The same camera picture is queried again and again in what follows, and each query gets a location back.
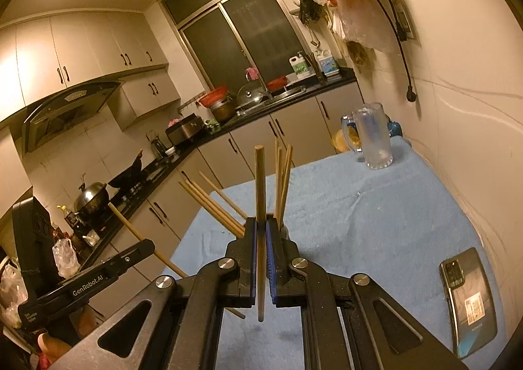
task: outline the smartphone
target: smartphone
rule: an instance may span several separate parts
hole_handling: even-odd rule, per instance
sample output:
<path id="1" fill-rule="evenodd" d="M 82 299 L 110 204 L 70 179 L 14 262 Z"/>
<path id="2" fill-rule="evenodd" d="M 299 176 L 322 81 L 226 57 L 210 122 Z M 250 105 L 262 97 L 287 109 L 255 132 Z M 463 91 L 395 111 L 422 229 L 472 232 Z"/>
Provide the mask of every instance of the smartphone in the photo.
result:
<path id="1" fill-rule="evenodd" d="M 439 272 L 449 305 L 454 354 L 462 359 L 496 337 L 494 301 L 475 248 L 444 260 Z"/>

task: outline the clear plastic mug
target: clear plastic mug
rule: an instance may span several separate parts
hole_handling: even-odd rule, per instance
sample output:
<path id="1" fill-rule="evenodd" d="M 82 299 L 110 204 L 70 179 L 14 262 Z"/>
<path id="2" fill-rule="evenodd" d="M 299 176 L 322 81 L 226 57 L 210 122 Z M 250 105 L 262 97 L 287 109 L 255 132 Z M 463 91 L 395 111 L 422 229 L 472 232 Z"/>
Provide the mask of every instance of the clear plastic mug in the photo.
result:
<path id="1" fill-rule="evenodd" d="M 356 144 L 350 129 L 358 133 L 361 146 Z M 342 117 L 342 130 L 347 145 L 356 153 L 363 153 L 370 169 L 378 170 L 392 163 L 392 149 L 387 117 L 381 103 L 368 103 Z"/>

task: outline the black countertop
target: black countertop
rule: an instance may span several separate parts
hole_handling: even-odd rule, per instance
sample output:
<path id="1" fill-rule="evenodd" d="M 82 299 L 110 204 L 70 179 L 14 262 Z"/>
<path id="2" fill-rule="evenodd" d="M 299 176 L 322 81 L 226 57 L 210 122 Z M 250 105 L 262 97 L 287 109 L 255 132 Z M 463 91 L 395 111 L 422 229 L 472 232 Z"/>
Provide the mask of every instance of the black countertop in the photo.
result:
<path id="1" fill-rule="evenodd" d="M 164 159 L 163 161 L 153 161 L 147 165 L 147 167 L 142 170 L 144 175 L 147 176 L 154 173 L 156 173 L 156 175 L 150 180 L 144 182 L 142 184 L 142 188 L 140 188 L 140 190 L 138 190 L 134 196 L 124 201 L 124 198 L 120 192 L 118 192 L 113 196 L 111 202 L 114 204 L 114 206 L 116 206 L 116 208 L 120 209 L 120 212 L 125 218 L 130 219 L 131 216 L 151 195 L 151 193 L 153 193 L 153 191 L 159 187 L 159 185 L 161 185 L 161 183 L 176 169 L 176 167 L 180 165 L 185 160 L 185 158 L 187 158 L 199 146 L 208 143 L 226 133 L 236 130 L 243 125 L 248 124 L 249 122 L 253 122 L 261 117 L 264 117 L 265 115 L 269 115 L 273 112 L 284 109 L 287 106 L 301 102 L 302 100 L 313 97 L 319 93 L 334 90 L 338 87 L 355 81 L 356 75 L 352 69 L 341 68 L 338 75 L 322 80 L 317 80 L 314 78 L 312 82 L 309 81 L 309 85 L 307 85 L 306 90 L 302 93 L 295 94 L 288 99 L 271 103 L 268 106 L 260 106 L 258 108 L 259 111 L 245 115 L 244 117 L 232 118 L 217 132 L 210 134 L 206 131 L 203 131 L 192 143 L 188 144 L 184 149 L 179 151 L 179 155 L 175 160 L 171 161 Z M 118 233 L 118 231 L 123 227 L 123 224 L 116 217 L 116 215 L 113 215 L 110 209 L 106 209 L 99 216 L 98 227 L 100 227 L 100 229 L 97 230 L 100 235 L 100 241 L 98 244 L 96 244 L 95 247 L 90 248 L 90 255 L 82 263 L 80 270 L 83 270 L 96 263 L 103 250 L 107 247 L 107 245 L 109 245 L 109 242 L 111 242 L 113 237 L 116 236 L 116 233 Z"/>

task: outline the table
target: table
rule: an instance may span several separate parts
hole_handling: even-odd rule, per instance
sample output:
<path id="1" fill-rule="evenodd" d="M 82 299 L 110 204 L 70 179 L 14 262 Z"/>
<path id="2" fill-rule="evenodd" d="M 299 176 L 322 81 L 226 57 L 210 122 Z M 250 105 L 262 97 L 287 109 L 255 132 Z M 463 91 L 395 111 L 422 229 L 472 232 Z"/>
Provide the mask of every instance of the table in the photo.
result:
<path id="1" fill-rule="evenodd" d="M 498 285 L 481 242 L 465 214 L 432 170 L 400 137 L 391 139 L 394 161 L 370 170 L 347 152 L 291 171 L 284 223 L 301 256 L 342 276 L 367 273 L 397 302 L 452 348 L 448 306 L 438 266 L 476 247 L 490 282 L 498 335 L 464 363 L 488 369 L 506 344 Z M 274 176 L 267 178 L 268 211 L 274 207 Z M 225 193 L 255 215 L 254 182 Z M 229 210 L 216 193 L 212 195 Z M 233 236 L 200 210 L 172 261 L 188 274 L 223 257 Z M 166 268 L 165 274 L 172 274 Z M 239 320 L 225 313 L 216 369 L 303 369 L 298 308 L 276 309 L 267 289 L 265 321 L 256 307 Z"/>

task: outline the kitchen cabinet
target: kitchen cabinet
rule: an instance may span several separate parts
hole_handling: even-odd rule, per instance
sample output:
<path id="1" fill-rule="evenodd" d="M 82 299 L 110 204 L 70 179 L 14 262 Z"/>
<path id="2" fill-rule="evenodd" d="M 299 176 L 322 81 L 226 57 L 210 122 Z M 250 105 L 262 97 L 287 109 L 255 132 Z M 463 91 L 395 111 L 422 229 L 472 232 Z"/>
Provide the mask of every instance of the kitchen cabinet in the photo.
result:
<path id="1" fill-rule="evenodd" d="M 336 154 L 315 98 L 302 100 L 271 116 L 278 133 L 287 144 L 292 145 L 292 162 L 295 166 Z"/>
<path id="2" fill-rule="evenodd" d="M 147 73 L 147 77 L 161 105 L 166 105 L 180 98 L 167 69 L 150 71 Z"/>
<path id="3" fill-rule="evenodd" d="M 179 182 L 181 175 L 174 171 L 147 198 L 160 219 L 167 224 L 177 237 L 182 239 L 200 210 L 200 205 L 184 189 Z"/>
<path id="4" fill-rule="evenodd" d="M 127 71 L 129 65 L 112 34 L 105 13 L 82 13 L 87 38 L 102 73 Z"/>
<path id="5" fill-rule="evenodd" d="M 51 17 L 54 47 L 68 87 L 103 75 L 91 50 L 81 13 Z"/>
<path id="6" fill-rule="evenodd" d="M 16 27 L 0 31 L 0 121 L 25 107 L 16 61 Z"/>
<path id="7" fill-rule="evenodd" d="M 156 73 L 151 77 L 153 82 L 147 72 L 121 78 L 125 83 L 107 101 L 114 119 L 122 130 L 143 115 L 179 98 L 166 70 L 160 69 L 154 72 Z"/>
<path id="8" fill-rule="evenodd" d="M 35 19 L 16 26 L 16 54 L 26 105 L 66 88 L 49 18 Z"/>
<path id="9" fill-rule="evenodd" d="M 129 68 L 141 68 L 151 63 L 134 34 L 133 25 L 127 13 L 108 12 L 107 20 L 121 53 L 127 59 Z"/>
<path id="10" fill-rule="evenodd" d="M 148 65 L 167 64 L 167 58 L 163 54 L 145 16 L 142 13 L 128 13 L 127 17 L 134 35 L 142 46 L 142 52 L 147 56 Z"/>
<path id="11" fill-rule="evenodd" d="M 253 174 L 255 171 L 254 147 L 256 145 L 265 146 L 265 174 L 271 175 L 276 172 L 274 138 L 277 137 L 284 146 L 286 145 L 276 130 L 275 122 L 268 115 L 231 132 L 232 139 L 234 139 Z"/>
<path id="12" fill-rule="evenodd" d="M 343 115 L 349 115 L 363 105 L 357 82 L 318 94 L 316 100 L 320 105 L 323 117 L 325 117 L 331 137 L 342 128 L 340 120 Z"/>
<path id="13" fill-rule="evenodd" d="M 156 250 L 162 252 L 168 258 L 173 255 L 180 243 L 180 239 L 164 223 L 158 212 L 154 210 L 148 201 L 145 201 L 138 211 L 132 215 L 130 222 L 146 239 L 154 242 Z M 111 245 L 118 252 L 122 252 L 137 242 L 138 240 L 134 235 L 123 227 L 113 237 Z M 150 281 L 159 276 L 163 272 L 164 267 L 164 263 L 156 255 L 151 255 L 134 266 L 136 270 Z"/>
<path id="14" fill-rule="evenodd" d="M 111 258 L 116 253 L 117 250 L 111 245 L 106 246 L 100 256 L 100 262 Z M 89 305 L 101 313 L 104 319 L 107 320 L 148 284 L 149 280 L 135 268 L 129 268 L 113 284 L 93 296 L 89 301 Z"/>
<path id="15" fill-rule="evenodd" d="M 223 188 L 254 179 L 247 161 L 231 135 L 220 136 L 198 149 Z"/>

